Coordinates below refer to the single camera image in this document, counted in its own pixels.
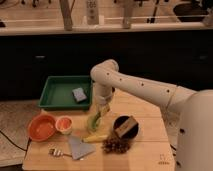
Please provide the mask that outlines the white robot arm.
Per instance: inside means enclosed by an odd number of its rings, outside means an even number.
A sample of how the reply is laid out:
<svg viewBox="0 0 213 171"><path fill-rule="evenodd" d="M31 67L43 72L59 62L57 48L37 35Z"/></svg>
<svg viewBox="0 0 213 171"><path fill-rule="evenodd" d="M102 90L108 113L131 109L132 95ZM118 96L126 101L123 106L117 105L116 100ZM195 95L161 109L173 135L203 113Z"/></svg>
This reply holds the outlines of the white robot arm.
<svg viewBox="0 0 213 171"><path fill-rule="evenodd" d="M117 88L180 115L175 171L213 171L213 90L195 91L182 86L130 76L118 63L105 60L90 71L95 97L101 105Z"/></svg>

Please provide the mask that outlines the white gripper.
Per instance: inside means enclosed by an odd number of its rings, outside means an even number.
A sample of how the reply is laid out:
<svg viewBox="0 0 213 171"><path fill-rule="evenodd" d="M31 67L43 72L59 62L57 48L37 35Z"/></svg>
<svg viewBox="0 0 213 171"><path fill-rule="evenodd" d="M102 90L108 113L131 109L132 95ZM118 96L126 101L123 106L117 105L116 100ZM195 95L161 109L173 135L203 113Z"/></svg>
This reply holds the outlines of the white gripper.
<svg viewBox="0 0 213 171"><path fill-rule="evenodd" d="M113 98L112 87L105 86L100 83L95 83L94 93L95 93L96 102L98 103L96 105L97 113L101 113L101 115L104 116L110 111L110 105L108 103Z"/></svg>

